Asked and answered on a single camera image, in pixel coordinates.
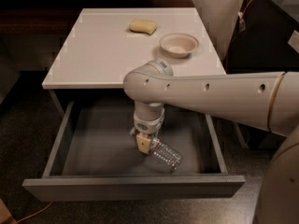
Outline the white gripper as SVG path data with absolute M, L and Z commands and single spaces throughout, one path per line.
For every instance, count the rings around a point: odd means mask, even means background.
M 152 136 L 157 136 L 164 122 L 164 104 L 135 102 L 134 127 L 130 135 L 136 135 L 136 143 L 141 153 L 148 154 Z

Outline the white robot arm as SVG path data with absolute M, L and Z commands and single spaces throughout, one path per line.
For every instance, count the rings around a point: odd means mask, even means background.
M 135 115 L 151 121 L 152 104 L 168 104 L 282 135 L 270 161 L 252 224 L 299 224 L 299 74 L 247 73 L 174 77 L 165 61 L 128 73 L 125 93 Z

